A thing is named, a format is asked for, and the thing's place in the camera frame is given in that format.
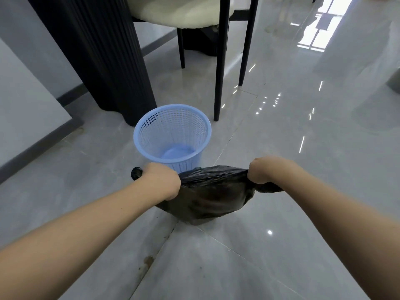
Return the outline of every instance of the forearm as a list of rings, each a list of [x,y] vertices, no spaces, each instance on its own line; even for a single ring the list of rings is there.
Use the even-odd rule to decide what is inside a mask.
[[[161,201],[138,179],[0,252],[0,299],[57,299],[138,216]]]
[[[276,183],[314,223],[371,299],[400,299],[400,226],[298,166]]]

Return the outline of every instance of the wall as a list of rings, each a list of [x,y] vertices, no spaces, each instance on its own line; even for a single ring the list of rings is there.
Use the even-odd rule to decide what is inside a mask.
[[[0,166],[71,119],[0,39]]]
[[[135,28],[141,47],[173,30],[144,22]],[[0,0],[0,38],[54,97],[82,83],[27,0]]]

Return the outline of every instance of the person's left arm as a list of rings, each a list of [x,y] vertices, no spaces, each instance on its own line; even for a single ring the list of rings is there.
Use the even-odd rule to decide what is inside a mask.
[[[180,179],[150,163],[141,178],[0,251],[0,299],[58,299],[137,217],[177,196]]]

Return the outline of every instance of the basket rim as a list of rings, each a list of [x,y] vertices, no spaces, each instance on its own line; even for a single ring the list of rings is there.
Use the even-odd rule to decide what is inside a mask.
[[[198,115],[200,115],[200,117],[203,119],[204,123],[207,126],[207,136],[205,141],[203,142],[203,144],[197,149],[195,150],[193,153],[185,156],[185,157],[180,157],[180,158],[176,158],[176,159],[163,159],[163,158],[158,158],[158,157],[154,157],[152,155],[150,155],[149,153],[147,153],[146,151],[144,151],[144,149],[142,148],[142,146],[140,145],[139,142],[139,132],[142,128],[143,123],[152,115],[154,115],[155,113],[161,111],[161,110],[170,110],[170,109],[185,109],[185,110],[190,110]],[[208,117],[201,111],[198,110],[197,108],[190,106],[190,105],[185,105],[185,104],[168,104],[168,105],[163,105],[157,108],[152,109],[151,111],[149,111],[147,114],[145,114],[136,124],[135,126],[135,130],[133,131],[133,142],[137,148],[137,150],[144,156],[146,157],[148,160],[153,161],[153,162],[158,162],[158,163],[162,163],[162,164],[173,164],[173,163],[180,163],[183,161],[187,161],[191,158],[193,158],[194,156],[198,155],[199,153],[201,153],[204,148],[206,148],[206,146],[208,145],[208,143],[210,142],[211,139],[211,123],[210,120],[208,119]]]

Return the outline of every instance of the hand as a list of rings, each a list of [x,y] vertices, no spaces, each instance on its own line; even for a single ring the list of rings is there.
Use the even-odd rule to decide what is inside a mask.
[[[257,184],[274,182],[279,185],[278,180],[282,174],[290,171],[296,163],[277,156],[265,156],[254,159],[249,166],[247,178]]]
[[[160,192],[162,200],[175,198],[180,188],[180,178],[176,171],[160,163],[149,163],[143,169],[142,180],[149,182],[149,187]]]

